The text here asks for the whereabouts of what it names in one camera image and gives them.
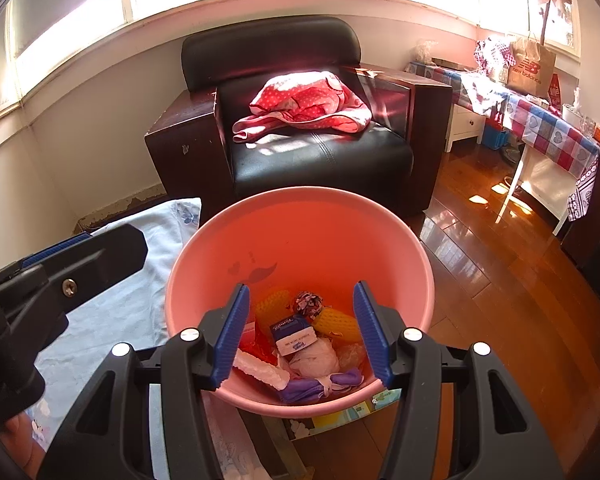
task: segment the red polka dot cloth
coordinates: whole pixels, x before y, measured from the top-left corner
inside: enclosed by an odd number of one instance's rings
[[[234,142],[254,142],[287,125],[356,134],[371,120],[371,110],[331,72],[299,72],[269,79],[249,109],[253,115],[234,124]]]

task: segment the wooden armrest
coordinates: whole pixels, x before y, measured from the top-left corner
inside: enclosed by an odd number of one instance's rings
[[[406,201],[410,211],[427,209],[445,149],[451,86],[371,64],[344,70],[358,76],[374,120],[402,135],[411,146],[413,169]]]
[[[182,92],[144,142],[170,198],[200,197],[203,219],[235,202],[215,88]]]

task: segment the blue basket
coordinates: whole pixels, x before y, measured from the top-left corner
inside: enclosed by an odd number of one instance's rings
[[[507,143],[509,131],[502,128],[494,128],[488,122],[484,123],[484,132],[482,133],[482,143],[487,148],[499,150]]]

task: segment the paper bag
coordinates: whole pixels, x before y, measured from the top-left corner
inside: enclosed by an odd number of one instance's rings
[[[554,76],[555,54],[537,41],[520,38],[511,43],[516,64],[509,67],[507,87],[546,98]]]

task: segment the seat cushion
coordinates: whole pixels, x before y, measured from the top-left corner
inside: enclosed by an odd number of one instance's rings
[[[361,134],[280,128],[255,144],[230,143],[235,192],[245,198],[289,186],[325,186],[388,204],[413,165],[408,143],[371,122]]]

